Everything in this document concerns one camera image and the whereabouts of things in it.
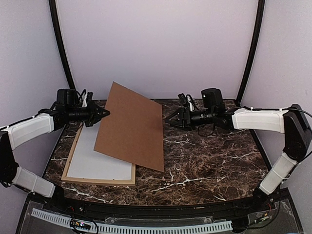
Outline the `brown backing board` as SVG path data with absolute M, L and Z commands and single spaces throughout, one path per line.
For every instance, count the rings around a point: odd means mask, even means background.
M 94 150 L 152 170 L 164 171 L 162 106 L 113 82 Z

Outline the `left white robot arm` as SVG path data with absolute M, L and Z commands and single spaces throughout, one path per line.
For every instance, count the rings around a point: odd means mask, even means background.
M 15 185 L 31 193 L 50 198 L 49 203 L 57 212 L 65 212 L 69 208 L 69 202 L 58 194 L 57 186 L 20 167 L 15 161 L 13 151 L 30 140 L 63 128 L 69 122 L 83 122 L 86 127 L 92 127 L 109 114 L 108 110 L 94 103 L 86 107 L 63 106 L 41 109 L 28 119 L 2 127 L 0 129 L 0 183 L 5 188 Z

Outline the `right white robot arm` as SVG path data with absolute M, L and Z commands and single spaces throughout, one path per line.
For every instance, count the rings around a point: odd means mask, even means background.
M 285 147 L 281 156 L 258 185 L 255 196 L 249 200 L 249 208 L 258 212 L 267 205 L 267 196 L 287 179 L 299 163 L 311 155 L 308 149 L 312 142 L 312 129 L 307 115 L 298 104 L 288 108 L 241 107 L 228 110 L 219 104 L 199 111 L 191 111 L 185 106 L 165 118 L 165 122 L 187 131 L 204 124 L 213 124 L 225 130 L 252 129 L 284 134 Z

